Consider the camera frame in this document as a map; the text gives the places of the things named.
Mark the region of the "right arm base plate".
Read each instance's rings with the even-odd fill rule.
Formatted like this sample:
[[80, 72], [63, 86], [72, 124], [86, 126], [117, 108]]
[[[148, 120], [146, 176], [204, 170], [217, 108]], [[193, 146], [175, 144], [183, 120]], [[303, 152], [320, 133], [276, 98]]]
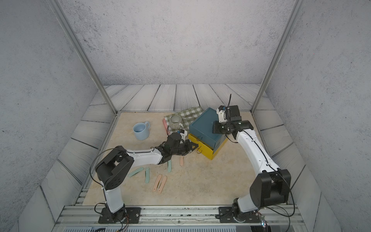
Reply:
[[238, 208], [232, 206], [221, 206], [215, 218], [220, 223], [260, 223], [261, 219], [256, 212], [241, 213]]

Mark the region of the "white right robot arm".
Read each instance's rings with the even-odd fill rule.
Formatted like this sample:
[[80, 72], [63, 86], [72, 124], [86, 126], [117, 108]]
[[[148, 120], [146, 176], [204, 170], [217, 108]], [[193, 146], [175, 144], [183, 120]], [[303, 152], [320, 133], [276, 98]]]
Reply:
[[256, 174], [249, 193], [244, 197], [236, 198], [232, 204], [233, 217], [236, 221], [246, 220], [261, 208], [288, 201], [291, 196], [291, 174], [287, 169], [281, 169], [269, 157], [248, 120], [215, 121], [212, 132], [231, 134], [246, 152]]

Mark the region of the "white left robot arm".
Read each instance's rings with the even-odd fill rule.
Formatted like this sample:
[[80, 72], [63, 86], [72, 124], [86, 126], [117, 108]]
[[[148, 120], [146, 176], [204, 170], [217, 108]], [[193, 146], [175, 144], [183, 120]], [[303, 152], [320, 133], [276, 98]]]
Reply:
[[123, 210], [125, 204], [120, 185], [131, 168], [145, 165], [160, 165], [171, 160], [172, 156], [185, 156], [199, 147], [181, 133], [174, 132], [159, 146], [149, 150], [126, 150], [116, 146], [95, 166], [99, 184], [103, 188], [106, 205], [110, 213]]

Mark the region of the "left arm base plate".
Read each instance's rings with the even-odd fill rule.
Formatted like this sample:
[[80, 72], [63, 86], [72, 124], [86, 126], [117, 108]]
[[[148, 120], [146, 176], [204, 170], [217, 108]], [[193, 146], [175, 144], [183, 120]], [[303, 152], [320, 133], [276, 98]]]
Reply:
[[100, 212], [98, 224], [138, 224], [141, 214], [140, 207], [124, 207], [115, 213], [112, 213], [108, 207]]

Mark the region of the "mint green folding knife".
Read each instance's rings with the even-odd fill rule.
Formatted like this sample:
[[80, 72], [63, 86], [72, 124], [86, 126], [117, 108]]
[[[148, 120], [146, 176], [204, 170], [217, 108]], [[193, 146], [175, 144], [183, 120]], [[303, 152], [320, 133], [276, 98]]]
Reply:
[[169, 161], [167, 162], [167, 164], [168, 164], [168, 169], [167, 169], [167, 171], [168, 171], [168, 173], [170, 173], [170, 172], [172, 171], [172, 161], [169, 160]]
[[130, 172], [130, 173], [128, 174], [128, 176], [129, 176], [129, 177], [132, 177], [132, 176], [138, 174], [139, 172], [141, 172], [141, 171], [143, 171], [143, 170], [144, 170], [144, 167], [140, 167], [140, 168], [138, 168], [138, 169], [136, 169], [136, 170]]
[[148, 184], [150, 182], [150, 168], [146, 167], [145, 169], [145, 183]]

